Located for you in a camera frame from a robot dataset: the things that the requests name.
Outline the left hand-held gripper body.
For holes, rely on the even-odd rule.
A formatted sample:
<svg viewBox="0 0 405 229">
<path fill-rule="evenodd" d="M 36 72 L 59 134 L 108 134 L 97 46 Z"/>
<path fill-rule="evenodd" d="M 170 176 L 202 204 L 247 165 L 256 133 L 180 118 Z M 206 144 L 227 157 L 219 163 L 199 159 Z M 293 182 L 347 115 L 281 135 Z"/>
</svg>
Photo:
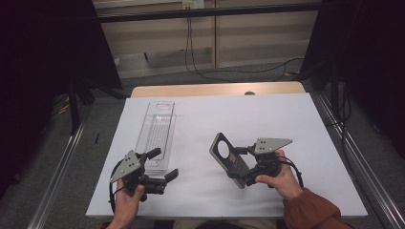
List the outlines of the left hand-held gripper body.
<svg viewBox="0 0 405 229">
<path fill-rule="evenodd" d="M 113 170 L 110 182 L 114 183 L 121 179 L 129 192 L 135 192 L 139 185 L 143 185 L 146 194 L 162 195 L 166 181 L 164 178 L 152 178 L 145 174 L 145 162 L 148 159 L 146 154 L 134 151 L 126 154 Z"/>
</svg>

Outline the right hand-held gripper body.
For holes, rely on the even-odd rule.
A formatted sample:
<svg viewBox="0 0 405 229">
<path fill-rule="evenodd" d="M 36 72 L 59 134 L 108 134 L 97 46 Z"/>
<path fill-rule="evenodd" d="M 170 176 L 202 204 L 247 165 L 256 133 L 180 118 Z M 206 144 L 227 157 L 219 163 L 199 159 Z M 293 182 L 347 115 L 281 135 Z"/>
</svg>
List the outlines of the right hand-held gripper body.
<svg viewBox="0 0 405 229">
<path fill-rule="evenodd" d="M 255 179 L 259 175 L 277 177 L 281 172 L 281 161 L 275 151 L 291 142 L 289 138 L 259 137 L 253 146 L 248 147 L 247 151 L 255 157 L 256 165 L 244 173 L 245 185 L 255 184 Z"/>
</svg>

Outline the dark cartoon print phone case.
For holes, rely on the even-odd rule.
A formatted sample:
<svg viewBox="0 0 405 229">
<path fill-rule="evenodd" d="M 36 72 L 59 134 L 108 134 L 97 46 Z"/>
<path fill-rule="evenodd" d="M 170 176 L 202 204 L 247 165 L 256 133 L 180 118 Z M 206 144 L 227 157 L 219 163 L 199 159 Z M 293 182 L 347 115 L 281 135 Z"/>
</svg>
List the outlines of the dark cartoon print phone case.
<svg viewBox="0 0 405 229">
<path fill-rule="evenodd" d="M 235 147 L 229 142 L 224 134 L 218 133 L 210 146 L 209 153 L 220 164 L 225 173 L 227 173 L 229 170 L 241 172 L 249 170 L 241 155 L 236 154 L 234 149 Z M 246 187 L 246 182 L 243 179 L 232 178 L 232 180 L 240 189 L 244 189 Z"/>
</svg>

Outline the clear plastic tray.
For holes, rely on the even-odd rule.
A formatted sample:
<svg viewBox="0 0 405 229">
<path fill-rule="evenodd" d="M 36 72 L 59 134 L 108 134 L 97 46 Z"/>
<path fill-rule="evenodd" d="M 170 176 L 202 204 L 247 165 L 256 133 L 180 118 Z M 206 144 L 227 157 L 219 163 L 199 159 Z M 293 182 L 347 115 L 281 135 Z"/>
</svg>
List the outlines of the clear plastic tray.
<svg viewBox="0 0 405 229">
<path fill-rule="evenodd" d="M 167 170 L 175 124 L 174 101 L 152 101 L 148 104 L 136 152 L 148 153 L 160 148 L 158 156 L 145 161 L 145 169 L 149 173 L 160 173 Z"/>
</svg>

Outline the person's left hand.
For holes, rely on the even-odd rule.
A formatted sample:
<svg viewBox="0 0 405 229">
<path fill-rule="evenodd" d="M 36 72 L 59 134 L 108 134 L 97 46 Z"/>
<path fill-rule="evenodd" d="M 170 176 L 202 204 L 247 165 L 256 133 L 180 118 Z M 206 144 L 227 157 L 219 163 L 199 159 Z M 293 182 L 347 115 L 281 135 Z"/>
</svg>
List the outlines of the person's left hand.
<svg viewBox="0 0 405 229">
<path fill-rule="evenodd" d="M 135 193 L 131 195 L 126 191 L 124 183 L 120 179 L 117 182 L 117 188 L 116 211 L 113 219 L 134 221 L 139 210 L 140 200 L 144 195 L 145 187 L 139 185 Z"/>
</svg>

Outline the person's right hand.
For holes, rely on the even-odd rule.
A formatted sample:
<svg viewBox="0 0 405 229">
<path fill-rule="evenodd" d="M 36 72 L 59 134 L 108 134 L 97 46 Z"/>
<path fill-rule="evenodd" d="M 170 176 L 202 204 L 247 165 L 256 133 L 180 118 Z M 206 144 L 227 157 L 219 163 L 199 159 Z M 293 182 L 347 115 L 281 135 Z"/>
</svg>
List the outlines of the person's right hand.
<svg viewBox="0 0 405 229">
<path fill-rule="evenodd" d="M 277 177 L 259 175 L 255 178 L 255 181 L 272 186 L 284 200 L 292 200 L 304 192 L 290 166 L 285 163 L 282 163 L 281 171 Z"/>
</svg>

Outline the white table cover sheet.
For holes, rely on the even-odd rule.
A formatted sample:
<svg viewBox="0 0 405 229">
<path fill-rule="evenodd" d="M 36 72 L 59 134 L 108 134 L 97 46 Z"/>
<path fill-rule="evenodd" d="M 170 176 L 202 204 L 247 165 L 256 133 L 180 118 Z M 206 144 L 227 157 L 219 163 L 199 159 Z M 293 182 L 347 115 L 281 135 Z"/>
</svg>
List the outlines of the white table cover sheet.
<svg viewBox="0 0 405 229">
<path fill-rule="evenodd" d="M 280 195 L 264 184 L 240 189 L 209 153 L 218 133 L 237 147 L 260 137 L 290 139 L 284 151 L 312 192 L 346 218 L 367 211 L 309 94 L 174 98 L 176 123 L 169 167 L 179 176 L 139 207 L 144 219 L 275 219 Z"/>
</svg>

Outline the light wooden table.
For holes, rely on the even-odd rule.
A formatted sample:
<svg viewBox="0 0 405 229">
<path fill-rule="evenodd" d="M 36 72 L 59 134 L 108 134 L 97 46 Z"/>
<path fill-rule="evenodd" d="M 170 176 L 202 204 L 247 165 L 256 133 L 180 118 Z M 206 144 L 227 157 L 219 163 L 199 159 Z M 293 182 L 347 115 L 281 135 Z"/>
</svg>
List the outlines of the light wooden table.
<svg viewBox="0 0 405 229">
<path fill-rule="evenodd" d="M 251 82 L 195 85 L 139 86 L 131 97 L 180 97 L 246 94 L 304 94 L 300 82 Z"/>
</svg>

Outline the black metal stand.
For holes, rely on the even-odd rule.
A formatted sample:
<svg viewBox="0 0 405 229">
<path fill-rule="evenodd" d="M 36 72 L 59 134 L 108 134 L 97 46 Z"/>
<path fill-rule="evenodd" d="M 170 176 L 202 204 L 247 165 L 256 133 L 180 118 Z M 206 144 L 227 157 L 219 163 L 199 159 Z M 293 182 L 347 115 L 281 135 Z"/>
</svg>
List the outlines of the black metal stand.
<svg viewBox="0 0 405 229">
<path fill-rule="evenodd" d="M 68 84 L 68 96 L 72 119 L 71 135 L 74 135 L 81 123 L 77 100 L 80 99 L 85 105 L 92 105 L 95 101 L 91 92 L 91 80 L 88 78 L 72 77 Z"/>
</svg>

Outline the black curtain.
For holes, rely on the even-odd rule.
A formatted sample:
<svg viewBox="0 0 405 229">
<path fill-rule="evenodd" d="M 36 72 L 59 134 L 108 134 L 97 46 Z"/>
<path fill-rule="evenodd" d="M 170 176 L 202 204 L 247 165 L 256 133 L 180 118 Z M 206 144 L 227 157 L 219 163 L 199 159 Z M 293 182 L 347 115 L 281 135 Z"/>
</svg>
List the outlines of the black curtain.
<svg viewBox="0 0 405 229">
<path fill-rule="evenodd" d="M 60 94 L 119 89 L 93 0 L 0 0 L 0 198 L 36 151 Z"/>
<path fill-rule="evenodd" d="M 405 0 L 321 0 L 301 72 L 344 81 L 405 158 Z"/>
</svg>

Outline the black horizontal bar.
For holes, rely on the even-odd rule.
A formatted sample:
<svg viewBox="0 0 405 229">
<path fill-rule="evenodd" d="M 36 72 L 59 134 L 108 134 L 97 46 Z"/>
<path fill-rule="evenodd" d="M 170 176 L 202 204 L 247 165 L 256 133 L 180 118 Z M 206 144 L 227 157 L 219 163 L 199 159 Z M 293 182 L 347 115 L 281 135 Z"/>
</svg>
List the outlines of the black horizontal bar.
<svg viewBox="0 0 405 229">
<path fill-rule="evenodd" d="M 101 23 L 117 23 L 131 21 L 165 20 L 194 17 L 228 16 L 261 13 L 314 11 L 322 8 L 321 3 L 269 5 L 257 7 L 216 8 L 198 10 L 167 10 L 143 13 L 114 13 L 101 14 L 98 20 Z"/>
</svg>

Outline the aluminium floor rail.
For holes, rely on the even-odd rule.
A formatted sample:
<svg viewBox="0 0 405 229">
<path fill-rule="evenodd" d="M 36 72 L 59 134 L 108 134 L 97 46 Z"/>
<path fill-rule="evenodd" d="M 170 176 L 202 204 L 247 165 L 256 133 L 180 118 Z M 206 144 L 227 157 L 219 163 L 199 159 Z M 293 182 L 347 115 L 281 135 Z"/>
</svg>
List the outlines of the aluminium floor rail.
<svg viewBox="0 0 405 229">
<path fill-rule="evenodd" d="M 315 93 L 312 98 L 368 211 L 365 218 L 353 219 L 351 224 L 405 229 L 405 160 L 356 101 L 345 101 L 346 110 L 335 115 L 326 93 Z"/>
<path fill-rule="evenodd" d="M 75 153 L 75 149 L 79 140 L 81 139 L 82 132 L 85 124 L 81 123 L 70 136 L 67 146 L 60 158 L 58 165 L 53 173 L 52 179 L 40 200 L 37 208 L 32 216 L 32 219 L 27 229 L 43 229 L 47 221 L 48 215 L 53 208 L 53 204 L 57 193 L 60 189 L 62 180 L 66 174 L 66 171 L 71 163 L 72 157 Z"/>
</svg>

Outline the white wall socket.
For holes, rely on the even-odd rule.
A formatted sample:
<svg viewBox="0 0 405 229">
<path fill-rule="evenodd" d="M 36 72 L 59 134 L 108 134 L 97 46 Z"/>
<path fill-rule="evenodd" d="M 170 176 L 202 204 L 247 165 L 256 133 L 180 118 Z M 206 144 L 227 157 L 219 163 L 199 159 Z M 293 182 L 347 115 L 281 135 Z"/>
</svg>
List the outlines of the white wall socket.
<svg viewBox="0 0 405 229">
<path fill-rule="evenodd" d="M 184 10 L 198 10 L 204 8 L 204 0 L 182 0 Z"/>
</svg>

